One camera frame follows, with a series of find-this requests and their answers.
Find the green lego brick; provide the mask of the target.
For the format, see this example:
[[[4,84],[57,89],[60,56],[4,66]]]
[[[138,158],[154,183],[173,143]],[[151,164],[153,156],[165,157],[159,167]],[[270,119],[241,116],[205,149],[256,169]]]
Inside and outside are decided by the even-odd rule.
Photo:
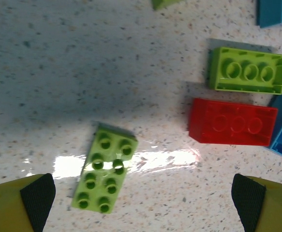
[[[159,10],[162,8],[166,8],[170,5],[179,3],[184,0],[151,0],[153,10]]]
[[[282,55],[230,47],[213,51],[209,87],[217,91],[282,94]]]
[[[99,124],[71,206],[110,214],[137,146],[138,141],[130,131]]]

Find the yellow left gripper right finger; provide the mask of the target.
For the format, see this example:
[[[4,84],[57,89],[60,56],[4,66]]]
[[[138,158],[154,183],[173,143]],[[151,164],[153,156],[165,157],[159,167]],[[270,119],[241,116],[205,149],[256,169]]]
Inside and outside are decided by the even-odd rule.
[[[245,232],[282,232],[282,183],[235,174],[231,196]]]

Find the red lego brick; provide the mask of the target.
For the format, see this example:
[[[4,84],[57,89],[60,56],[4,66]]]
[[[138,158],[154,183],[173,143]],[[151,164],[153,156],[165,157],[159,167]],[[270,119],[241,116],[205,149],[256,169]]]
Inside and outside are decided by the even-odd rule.
[[[189,136],[204,144],[268,146],[278,109],[195,98]]]

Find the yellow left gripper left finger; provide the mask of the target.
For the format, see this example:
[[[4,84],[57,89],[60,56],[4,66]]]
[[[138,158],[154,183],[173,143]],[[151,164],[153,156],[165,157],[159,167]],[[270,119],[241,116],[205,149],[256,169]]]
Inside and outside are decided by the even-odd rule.
[[[56,194],[52,174],[0,184],[0,232],[43,232]]]

